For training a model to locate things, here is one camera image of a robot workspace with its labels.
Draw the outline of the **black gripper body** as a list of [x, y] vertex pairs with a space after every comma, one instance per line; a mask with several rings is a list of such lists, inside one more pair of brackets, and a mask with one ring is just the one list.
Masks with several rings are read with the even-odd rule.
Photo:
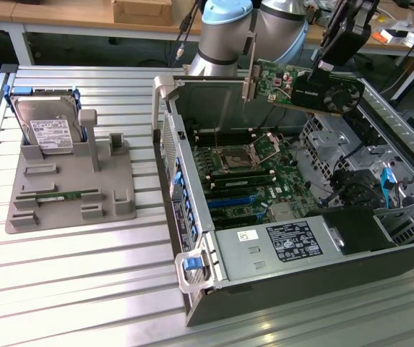
[[361, 1], [358, 0], [339, 0], [332, 12], [332, 16], [327, 23], [320, 46], [325, 46], [335, 39], [341, 24], [347, 18], [352, 18], [357, 14], [361, 7]]

